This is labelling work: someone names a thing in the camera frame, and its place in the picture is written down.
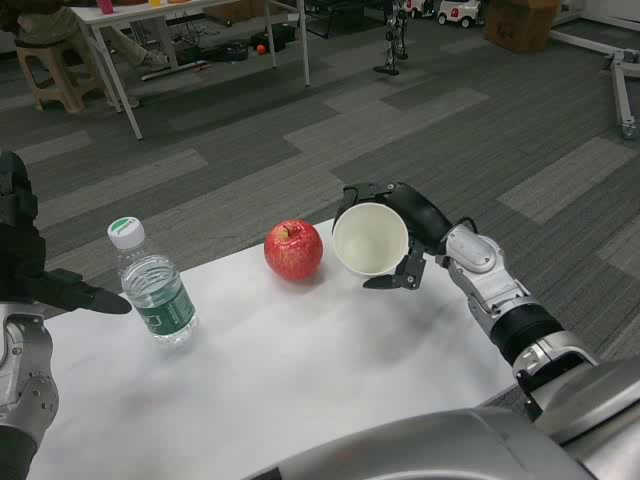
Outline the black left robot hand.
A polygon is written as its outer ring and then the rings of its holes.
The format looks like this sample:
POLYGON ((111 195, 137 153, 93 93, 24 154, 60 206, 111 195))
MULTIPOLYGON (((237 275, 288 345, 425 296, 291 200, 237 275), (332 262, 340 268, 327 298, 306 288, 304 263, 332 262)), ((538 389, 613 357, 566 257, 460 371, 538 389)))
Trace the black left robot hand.
POLYGON ((39 302, 65 311, 84 309, 123 315, 132 310, 123 297, 91 286, 64 269, 45 270, 46 240, 35 226, 38 198, 22 159, 1 152, 1 300, 39 302))

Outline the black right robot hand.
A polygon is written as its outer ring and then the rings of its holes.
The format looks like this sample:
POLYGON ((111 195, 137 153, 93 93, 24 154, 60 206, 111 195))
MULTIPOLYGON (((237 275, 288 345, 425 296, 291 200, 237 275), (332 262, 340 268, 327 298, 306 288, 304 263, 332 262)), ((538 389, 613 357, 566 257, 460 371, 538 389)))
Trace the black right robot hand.
POLYGON ((343 188, 332 225, 334 251, 370 290, 419 288, 425 257, 444 252, 452 222, 403 182, 364 182, 343 188))

